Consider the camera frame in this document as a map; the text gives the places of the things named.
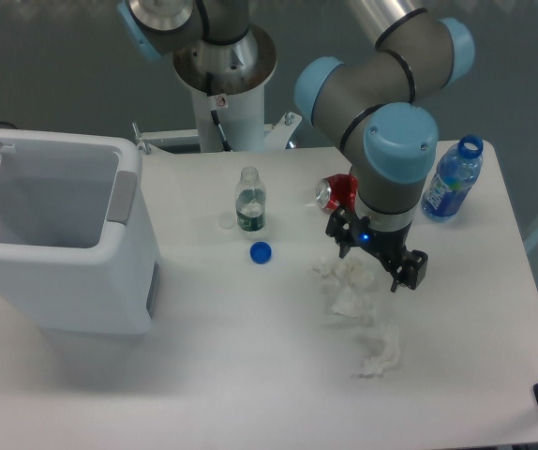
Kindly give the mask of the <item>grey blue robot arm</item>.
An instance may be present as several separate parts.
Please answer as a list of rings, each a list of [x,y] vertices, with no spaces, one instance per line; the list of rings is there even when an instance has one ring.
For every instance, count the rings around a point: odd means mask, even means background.
[[[475,57],[468,28],[433,18],[418,1],[352,1],[375,49],[350,67],[334,57],[310,63],[293,98],[298,111],[351,165],[352,200],[330,215],[341,255],[360,248],[395,286],[415,289],[427,256],[406,238],[438,142],[433,117],[415,101],[464,76]],[[229,117],[237,98],[260,91],[276,68],[273,40],[249,18],[246,1],[122,1],[128,32],[150,59],[170,55],[196,110],[201,149],[262,148],[264,108]]]

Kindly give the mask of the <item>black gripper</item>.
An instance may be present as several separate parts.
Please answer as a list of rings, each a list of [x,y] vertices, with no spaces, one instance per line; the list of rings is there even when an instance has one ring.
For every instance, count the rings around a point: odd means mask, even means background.
[[[325,234],[336,242],[340,259],[352,248],[360,248],[386,265],[393,279],[390,292],[395,293],[399,286],[416,290],[426,276],[428,255],[421,250],[407,250],[410,228],[409,223],[393,232],[377,231],[370,227],[367,217],[360,219],[338,207],[328,218]]]

